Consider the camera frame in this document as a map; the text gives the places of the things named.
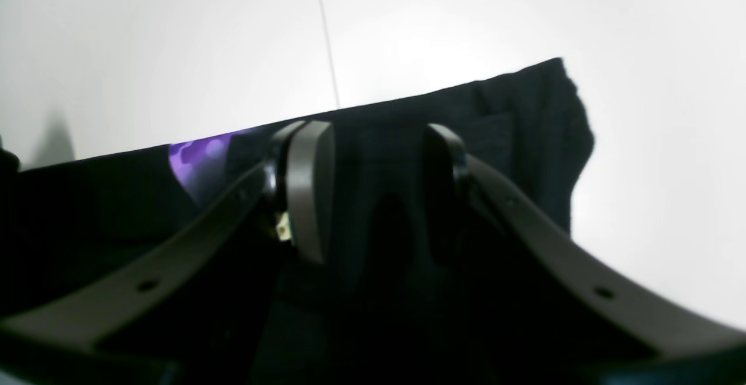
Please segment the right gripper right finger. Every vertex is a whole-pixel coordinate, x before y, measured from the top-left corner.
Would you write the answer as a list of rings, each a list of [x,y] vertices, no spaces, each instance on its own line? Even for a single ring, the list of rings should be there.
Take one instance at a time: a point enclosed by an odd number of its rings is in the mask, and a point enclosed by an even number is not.
[[[519,250],[591,320],[665,358],[744,349],[743,330],[676,305],[589,255],[444,125],[427,125],[422,163],[427,236],[436,264],[476,274],[467,265],[492,263],[486,250]]]

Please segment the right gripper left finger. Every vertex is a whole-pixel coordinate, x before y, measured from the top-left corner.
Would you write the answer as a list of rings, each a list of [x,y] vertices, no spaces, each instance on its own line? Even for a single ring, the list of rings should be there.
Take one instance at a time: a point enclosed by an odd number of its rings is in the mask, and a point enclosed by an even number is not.
[[[151,312],[202,271],[258,207],[270,231],[301,260],[322,264],[331,226],[334,130],[298,121],[278,130],[244,172],[184,230],[133,263],[47,305],[2,319],[2,333],[54,348],[89,351]]]

